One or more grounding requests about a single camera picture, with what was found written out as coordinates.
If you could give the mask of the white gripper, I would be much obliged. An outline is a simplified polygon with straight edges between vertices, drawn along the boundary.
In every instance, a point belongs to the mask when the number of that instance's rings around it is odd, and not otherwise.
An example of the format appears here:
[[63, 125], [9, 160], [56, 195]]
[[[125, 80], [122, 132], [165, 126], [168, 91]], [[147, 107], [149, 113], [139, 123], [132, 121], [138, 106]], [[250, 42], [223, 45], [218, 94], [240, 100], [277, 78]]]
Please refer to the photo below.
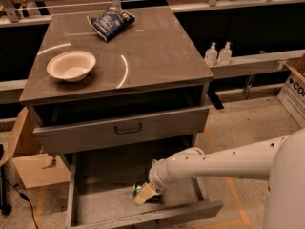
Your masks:
[[168, 186], [168, 169], [165, 159], [152, 161], [152, 167], [149, 171], [149, 182], [136, 183], [133, 188], [134, 202], [137, 205], [142, 205], [151, 199], [157, 189], [164, 189]]

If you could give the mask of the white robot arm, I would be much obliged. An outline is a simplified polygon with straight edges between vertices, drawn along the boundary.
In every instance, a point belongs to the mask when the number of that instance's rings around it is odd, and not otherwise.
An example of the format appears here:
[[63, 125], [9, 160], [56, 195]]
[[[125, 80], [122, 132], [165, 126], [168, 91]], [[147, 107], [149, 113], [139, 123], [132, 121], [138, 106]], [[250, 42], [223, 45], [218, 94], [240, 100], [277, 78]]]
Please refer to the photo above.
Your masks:
[[305, 229], [305, 130], [237, 148], [204, 153], [192, 147], [154, 160], [138, 205], [178, 181], [198, 177], [266, 180], [263, 229]]

